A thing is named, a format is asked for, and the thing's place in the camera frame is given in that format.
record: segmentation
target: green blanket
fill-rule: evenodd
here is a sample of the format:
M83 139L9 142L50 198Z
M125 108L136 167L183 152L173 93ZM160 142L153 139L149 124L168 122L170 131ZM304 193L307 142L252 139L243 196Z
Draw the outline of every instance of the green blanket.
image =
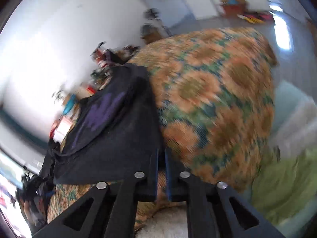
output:
M252 185L252 205L272 224L294 216L317 192L317 148L262 166Z

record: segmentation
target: silver screw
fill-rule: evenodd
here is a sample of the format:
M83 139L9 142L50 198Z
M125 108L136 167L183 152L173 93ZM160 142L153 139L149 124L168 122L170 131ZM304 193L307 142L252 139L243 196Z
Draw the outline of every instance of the silver screw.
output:
M228 187L228 184L226 184L226 183L223 182L223 181L220 181L220 182L217 183L217 187L218 187L219 189L226 189L226 188Z
M191 175L190 172L184 171L180 173L180 177L182 178L188 178Z
M143 178L145 176L145 174L143 172L136 172L134 174L135 178Z
M97 183L96 187L97 187L97 189L102 190L102 189L107 188L107 185L108 185L108 184L107 184L106 182L101 181L101 182L98 182L98 183Z

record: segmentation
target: gray floor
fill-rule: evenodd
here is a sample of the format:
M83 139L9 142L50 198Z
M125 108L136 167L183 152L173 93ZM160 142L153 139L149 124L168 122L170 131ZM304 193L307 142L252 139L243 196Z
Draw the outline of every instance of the gray floor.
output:
M286 80L312 96L317 102L317 60L312 35L304 22L282 12L275 14L286 22L291 43L289 50L278 46L273 23L250 24L239 18L189 19L172 28L171 31L177 35L206 28L254 27L266 36L278 59L279 66L272 69L275 86L281 80Z

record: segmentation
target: triangular cutout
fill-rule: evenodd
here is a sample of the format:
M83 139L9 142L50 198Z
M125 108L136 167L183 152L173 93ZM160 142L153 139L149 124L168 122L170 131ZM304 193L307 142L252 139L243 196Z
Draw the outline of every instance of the triangular cutout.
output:
M259 224L259 221L248 210L246 210L234 197L231 197L229 201L236 214L240 226L244 230L247 230Z
M88 215L88 212L93 204L94 199L89 198L78 209L76 209L71 215L64 220L64 225L79 231Z

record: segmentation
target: bed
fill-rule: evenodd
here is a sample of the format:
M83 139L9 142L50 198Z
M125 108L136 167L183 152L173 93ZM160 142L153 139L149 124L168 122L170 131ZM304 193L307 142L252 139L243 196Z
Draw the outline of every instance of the bed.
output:
M253 28L207 29L151 43L129 62L148 69L173 154L204 181L243 191L258 171L274 116L276 59L266 38ZM164 180L160 172L156 203L138 204L135 229L179 205L167 201ZM92 186L57 185L48 223Z

